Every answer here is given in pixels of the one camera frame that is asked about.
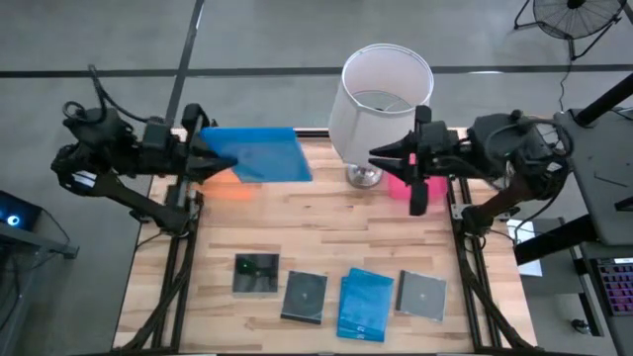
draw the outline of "pink object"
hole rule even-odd
[[[394,175],[389,173],[387,175],[389,196],[396,200],[409,200],[411,197],[411,186],[406,186],[405,182]],[[430,177],[426,180],[426,184],[428,185],[428,203],[433,203],[446,197],[446,192],[448,191],[446,178]]]

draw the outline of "lamp base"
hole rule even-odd
[[[380,183],[383,171],[378,168],[364,168],[355,164],[348,164],[346,176],[352,187],[369,189]]]

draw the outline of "keyboard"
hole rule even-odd
[[[611,315],[633,315],[633,258],[593,260]]]

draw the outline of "cd case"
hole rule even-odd
[[[341,279],[340,282],[340,294],[341,296],[345,296],[347,294],[347,279],[348,277],[343,277]],[[343,301],[341,298],[341,301],[338,303],[338,314],[341,314],[341,309],[343,307]],[[344,326],[340,325],[340,319],[339,319],[339,325],[337,326],[336,329],[336,336],[338,337],[344,337],[344,338],[351,338],[351,339],[357,339],[357,340],[367,340],[367,341],[378,341],[378,342],[384,342],[385,341],[385,334],[384,333],[374,333],[372,332],[372,330],[367,330],[362,326],[356,325],[356,329],[351,329],[351,328],[347,328]]]
[[[281,317],[321,324],[327,277],[290,271]]]
[[[446,288],[445,280],[401,271],[396,311],[441,322],[446,311]]]
[[[292,128],[205,128],[200,137],[219,157],[237,160],[232,170],[242,183],[313,180]]]
[[[236,254],[233,268],[233,292],[277,293],[278,274],[278,254]]]
[[[341,279],[336,335],[367,341],[385,341],[394,280],[352,268]]]

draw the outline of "metal stand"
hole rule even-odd
[[[463,201],[466,204],[470,204],[471,196],[468,187],[468,182],[465,179],[459,180],[460,190],[462,193]],[[452,183],[448,182],[448,205],[453,206],[455,202],[455,192]],[[462,279],[462,287],[464,291],[464,301],[466,304],[466,316],[468,318],[469,329],[471,333],[471,339],[473,342],[473,348],[475,354],[485,355],[572,355],[568,353],[560,352],[548,352],[541,348],[534,347],[523,340],[516,330],[509,324],[507,319],[503,316],[500,310],[497,308],[490,292],[490,284],[488,281],[488,275],[486,272],[486,263],[484,261],[484,255],[481,245],[477,238],[473,239],[473,255],[475,259],[475,268],[477,275],[471,269],[468,261],[467,250],[465,247],[465,241],[467,236],[462,229],[462,220],[455,220],[453,215],[450,214],[451,224],[453,227],[453,237],[455,239],[455,250],[457,253],[457,260],[459,265],[459,272]],[[484,346],[482,344],[482,336],[479,329],[479,321],[477,318],[477,310],[475,308],[475,301],[473,294],[480,300],[484,311],[486,313],[486,322],[488,325],[488,331],[491,336],[492,346]],[[511,348],[503,348],[500,343],[499,334],[501,333]]]
[[[364,168],[355,164],[348,164],[345,177],[352,187],[358,189],[369,189],[380,183],[383,171],[378,168]]]
[[[598,40],[600,40],[602,38],[602,36],[604,36],[604,34],[606,34],[606,32],[611,28],[611,26],[613,26],[614,24],[617,24],[620,21],[620,19],[621,19],[621,18],[619,18],[617,16],[613,17],[611,22],[602,30],[602,32],[600,32],[600,34],[595,39],[593,39],[593,42],[591,42],[591,44],[587,48],[585,48],[585,50],[583,50],[583,52],[581,52],[580,54],[576,54],[576,46],[574,45],[574,39],[570,35],[565,34],[562,31],[560,31],[558,29],[555,29],[552,26],[550,26],[550,25],[548,25],[548,24],[546,24],[544,22],[541,22],[541,21],[535,21],[535,22],[531,22],[531,23],[527,23],[527,24],[519,24],[518,23],[518,18],[521,16],[521,14],[523,14],[523,11],[525,11],[525,8],[527,7],[527,4],[529,4],[530,1],[531,0],[526,0],[525,4],[523,4],[523,6],[521,7],[521,10],[518,12],[518,14],[516,14],[516,17],[514,18],[514,29],[518,30],[518,29],[521,29],[521,28],[526,28],[526,27],[532,27],[532,26],[539,25],[539,26],[548,27],[548,28],[552,29],[552,31],[560,33],[563,36],[564,40],[567,40],[567,43],[568,43],[568,46],[569,46],[569,49],[570,49],[570,60],[571,61],[574,61],[574,60],[582,57],[583,55],[587,54],[587,52],[598,42]]]
[[[203,195],[198,192],[194,192],[193,196],[190,196],[187,189],[185,189],[185,187],[188,186],[189,182],[185,179],[179,178],[175,185],[170,186],[169,191],[173,192],[171,197],[172,199],[170,199],[169,193],[166,199],[168,202],[172,202],[184,208],[190,215],[191,219],[186,233],[182,236],[174,236],[171,239],[158,305],[147,318],[145,324],[136,332],[135,337],[133,337],[126,345],[114,348],[109,352],[88,355],[179,354],[182,327],[185,320],[187,294],[189,291],[189,282],[191,280],[194,252],[196,249],[196,239],[198,236],[198,226],[200,223],[200,211],[204,206]],[[177,268],[176,259],[178,257],[178,249],[181,247],[183,241],[186,243],[185,253],[180,268]],[[168,345],[163,346],[164,327],[166,322],[165,317],[174,300],[176,300],[176,311],[173,320],[171,337]],[[151,337],[149,347],[145,347],[149,341],[149,337]]]

